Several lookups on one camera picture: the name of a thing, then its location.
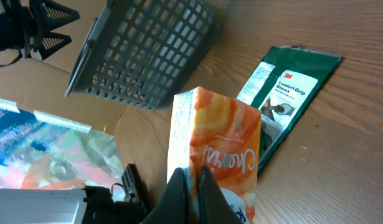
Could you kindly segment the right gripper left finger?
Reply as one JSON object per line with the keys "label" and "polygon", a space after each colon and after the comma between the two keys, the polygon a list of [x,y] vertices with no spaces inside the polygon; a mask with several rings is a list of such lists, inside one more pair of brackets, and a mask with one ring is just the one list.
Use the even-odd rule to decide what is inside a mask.
{"label": "right gripper left finger", "polygon": [[176,168],[157,205],[141,224],[186,224],[188,194],[184,170]]}

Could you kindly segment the green 3M gloves package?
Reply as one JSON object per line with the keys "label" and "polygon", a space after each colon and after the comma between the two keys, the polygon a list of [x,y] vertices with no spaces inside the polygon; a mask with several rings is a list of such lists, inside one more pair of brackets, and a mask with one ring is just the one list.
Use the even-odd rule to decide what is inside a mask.
{"label": "green 3M gloves package", "polygon": [[280,144],[342,59],[340,54],[297,46],[272,46],[237,99],[262,112],[258,171]]}

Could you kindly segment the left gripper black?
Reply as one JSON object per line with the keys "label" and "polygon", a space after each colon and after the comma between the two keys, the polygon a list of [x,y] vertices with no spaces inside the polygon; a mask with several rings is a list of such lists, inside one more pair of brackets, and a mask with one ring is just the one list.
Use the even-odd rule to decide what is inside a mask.
{"label": "left gripper black", "polygon": [[35,54],[38,59],[45,60],[72,42],[69,35],[55,32],[40,38],[41,14],[48,30],[80,19],[78,11],[52,0],[29,1],[26,6],[20,1],[0,1],[0,52],[18,50],[22,58]]}

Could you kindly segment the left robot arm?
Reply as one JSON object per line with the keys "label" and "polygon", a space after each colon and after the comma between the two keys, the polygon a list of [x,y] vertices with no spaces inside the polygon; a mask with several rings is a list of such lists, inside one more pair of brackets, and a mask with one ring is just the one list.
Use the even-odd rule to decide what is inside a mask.
{"label": "left robot arm", "polygon": [[[0,13],[0,51],[16,49],[16,60],[30,57],[30,49],[39,50],[41,38],[57,27],[79,19],[79,14],[54,1],[53,8],[69,16],[50,20],[43,1],[31,1],[29,7],[19,1],[2,1]],[[134,164],[126,167],[120,185],[125,200],[114,202],[111,190],[86,186],[73,190],[0,189],[0,223],[141,223],[151,207]]]}

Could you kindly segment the orange tissue pack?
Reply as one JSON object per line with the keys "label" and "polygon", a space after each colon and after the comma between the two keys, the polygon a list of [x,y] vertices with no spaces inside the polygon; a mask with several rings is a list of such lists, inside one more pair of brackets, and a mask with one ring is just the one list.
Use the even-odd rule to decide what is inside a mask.
{"label": "orange tissue pack", "polygon": [[167,176],[184,169],[192,218],[200,216],[197,184],[206,166],[241,222],[253,222],[260,130],[260,110],[236,98],[201,86],[174,96]]}

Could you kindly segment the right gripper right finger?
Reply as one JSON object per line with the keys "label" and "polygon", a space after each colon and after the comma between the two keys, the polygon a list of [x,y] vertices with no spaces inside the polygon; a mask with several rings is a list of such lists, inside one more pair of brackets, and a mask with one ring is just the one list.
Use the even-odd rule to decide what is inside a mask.
{"label": "right gripper right finger", "polygon": [[242,224],[232,211],[210,169],[201,167],[198,186],[200,224]]}

